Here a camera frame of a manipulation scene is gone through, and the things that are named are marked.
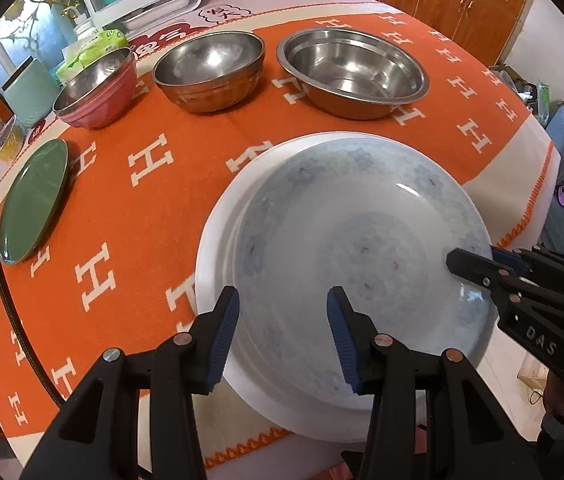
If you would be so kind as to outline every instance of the teal container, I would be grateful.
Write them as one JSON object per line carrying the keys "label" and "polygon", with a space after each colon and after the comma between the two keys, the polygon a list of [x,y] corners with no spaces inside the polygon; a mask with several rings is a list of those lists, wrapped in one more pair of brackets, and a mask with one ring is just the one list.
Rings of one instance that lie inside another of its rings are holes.
{"label": "teal container", "polygon": [[40,61],[29,57],[2,90],[4,99],[22,125],[32,128],[49,114],[62,88]]}

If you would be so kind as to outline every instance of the green package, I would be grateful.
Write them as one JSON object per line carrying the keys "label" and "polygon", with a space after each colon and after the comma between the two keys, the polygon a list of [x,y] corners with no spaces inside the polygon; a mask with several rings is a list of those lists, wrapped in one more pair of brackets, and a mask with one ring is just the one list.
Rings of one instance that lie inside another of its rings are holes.
{"label": "green package", "polygon": [[77,54],[72,59],[65,61],[57,69],[57,79],[62,84],[66,84],[92,62],[104,56],[104,54],[124,46],[128,46],[128,40],[120,30],[103,30],[98,32],[85,40],[84,45],[79,48]]}

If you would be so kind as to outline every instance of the white wall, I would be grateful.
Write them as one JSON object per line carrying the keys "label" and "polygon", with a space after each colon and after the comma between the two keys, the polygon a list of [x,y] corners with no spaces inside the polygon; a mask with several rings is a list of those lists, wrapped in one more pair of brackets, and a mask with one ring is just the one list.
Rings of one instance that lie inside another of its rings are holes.
{"label": "white wall", "polygon": [[564,98],[564,15],[551,0],[533,0],[505,62],[527,81],[549,85],[551,101]]}

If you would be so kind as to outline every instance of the black cable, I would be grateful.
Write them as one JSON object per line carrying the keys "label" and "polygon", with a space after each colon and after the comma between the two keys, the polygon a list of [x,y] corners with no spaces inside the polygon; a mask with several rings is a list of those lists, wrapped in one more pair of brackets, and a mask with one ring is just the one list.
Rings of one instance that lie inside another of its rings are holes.
{"label": "black cable", "polygon": [[[6,277],[4,275],[4,270],[1,266],[0,261],[0,298],[2,303],[4,304],[4,310],[6,311],[6,315],[8,316],[8,320],[13,328],[13,332],[17,337],[20,345],[22,346],[22,351],[24,355],[28,359],[28,363],[33,368],[33,372],[42,383],[42,386],[46,390],[46,392],[50,395],[50,398],[53,402],[57,405],[58,408],[61,408],[66,402],[62,395],[60,394],[59,390],[55,387],[55,384],[50,380],[50,377],[44,370],[41,361],[37,357],[37,354],[33,350],[33,346],[31,345],[30,339],[26,335],[24,331],[24,327],[22,325],[22,321],[17,314],[17,309],[15,308],[15,303],[13,303],[13,298],[10,295],[10,290],[8,289],[8,283],[6,282]],[[140,478],[143,480],[153,480],[153,473],[143,468],[141,465],[137,466],[139,469]]]}

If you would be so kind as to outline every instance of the pink bowl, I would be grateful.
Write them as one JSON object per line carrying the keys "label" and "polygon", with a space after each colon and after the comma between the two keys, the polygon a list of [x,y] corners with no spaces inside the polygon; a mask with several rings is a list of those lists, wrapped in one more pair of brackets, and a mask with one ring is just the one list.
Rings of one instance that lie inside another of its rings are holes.
{"label": "pink bowl", "polygon": [[118,118],[132,99],[137,83],[136,60],[133,59],[96,97],[74,112],[59,117],[76,128],[103,128]]}

